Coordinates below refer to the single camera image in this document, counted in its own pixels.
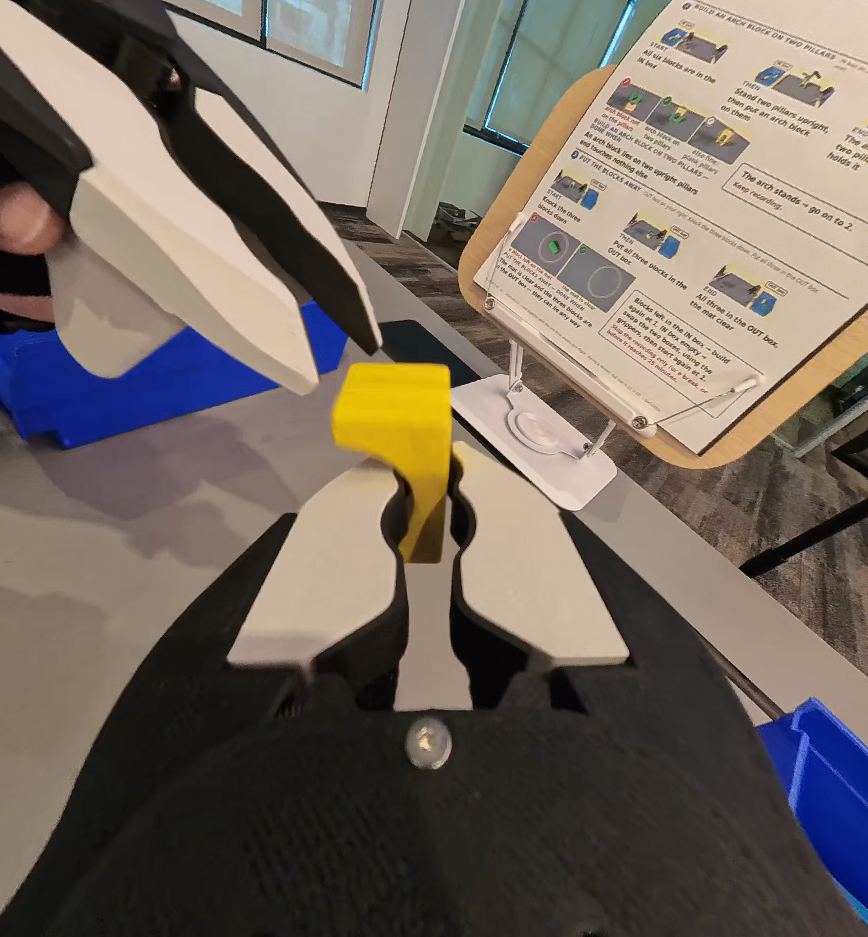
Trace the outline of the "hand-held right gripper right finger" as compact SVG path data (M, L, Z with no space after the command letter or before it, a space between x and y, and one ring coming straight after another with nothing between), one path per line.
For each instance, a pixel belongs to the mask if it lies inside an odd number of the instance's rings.
M521 673L609 667L630 650L561 512L521 475L453 445L450 534L457 552L450 641L474 709L497 709Z

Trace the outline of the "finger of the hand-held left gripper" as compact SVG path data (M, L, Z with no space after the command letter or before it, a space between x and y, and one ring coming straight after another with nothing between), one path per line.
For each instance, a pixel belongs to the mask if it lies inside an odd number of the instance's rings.
M69 145L67 240L46 253L56 331L73 358L117 378L185 327L306 394L319 382L299 305L229 217L182 172L155 116L116 74L15 2L0 2L0 53L38 108L38 146ZM33 91L30 97L27 91Z
M180 167L293 300L310 298L362 351L379 351L368 289L310 190L231 93L207 88L184 67L178 76L180 92L161 114Z

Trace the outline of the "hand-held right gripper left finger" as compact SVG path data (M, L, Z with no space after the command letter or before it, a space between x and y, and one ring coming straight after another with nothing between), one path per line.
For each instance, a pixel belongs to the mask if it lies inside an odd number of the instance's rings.
M364 461L323 486L291 522L226 661L284 669L306 684L340 677L361 709L393 709L409 639L399 543L412 497Z

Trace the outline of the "blue plastic bin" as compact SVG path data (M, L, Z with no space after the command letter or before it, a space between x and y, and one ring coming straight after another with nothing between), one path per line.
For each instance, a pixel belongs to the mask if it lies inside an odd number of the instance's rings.
M276 386L188 328L122 376L100 378L53 329L0 311L0 407L21 439L78 448Z
M757 732L793 814L868 927L868 747L815 698Z

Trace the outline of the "yellow arch block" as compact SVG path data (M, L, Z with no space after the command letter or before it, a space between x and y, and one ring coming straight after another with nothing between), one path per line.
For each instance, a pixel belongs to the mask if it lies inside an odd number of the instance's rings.
M399 549L411 564L441 560L452 459L451 372L429 363L356 363L335 400L335 444L393 468L413 507Z

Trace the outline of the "person's left hand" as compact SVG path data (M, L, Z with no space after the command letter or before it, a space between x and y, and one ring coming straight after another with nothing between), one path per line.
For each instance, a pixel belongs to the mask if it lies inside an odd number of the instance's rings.
M28 183L0 188L0 251L43 255L60 243L65 230L65 220Z

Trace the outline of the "large glass window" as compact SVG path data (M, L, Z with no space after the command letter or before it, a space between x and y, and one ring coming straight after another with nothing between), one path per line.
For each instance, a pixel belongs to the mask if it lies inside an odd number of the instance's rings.
M348 85L370 75L380 1L167 1L178 14Z

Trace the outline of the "black table inset panel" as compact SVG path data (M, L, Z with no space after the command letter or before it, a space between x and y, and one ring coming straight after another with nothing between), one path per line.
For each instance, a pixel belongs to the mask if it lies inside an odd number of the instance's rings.
M381 322L381 350L394 363L431 364L452 368L463 361L421 323L414 320Z

